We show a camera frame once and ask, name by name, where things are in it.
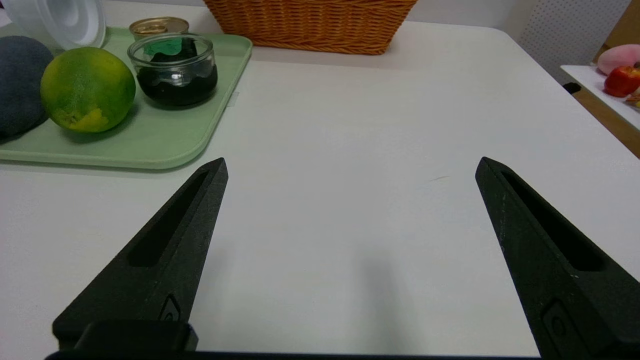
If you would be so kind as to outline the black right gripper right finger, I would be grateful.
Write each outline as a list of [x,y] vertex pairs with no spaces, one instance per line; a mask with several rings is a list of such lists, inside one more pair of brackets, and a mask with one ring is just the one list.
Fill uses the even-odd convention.
[[502,162],[475,180],[540,356],[637,360],[639,282]]

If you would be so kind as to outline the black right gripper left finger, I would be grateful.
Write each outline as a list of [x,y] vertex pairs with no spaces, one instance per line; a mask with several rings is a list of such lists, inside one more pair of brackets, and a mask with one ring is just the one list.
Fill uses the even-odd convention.
[[228,181],[226,160],[199,167],[53,321],[60,350],[87,330],[185,332]]

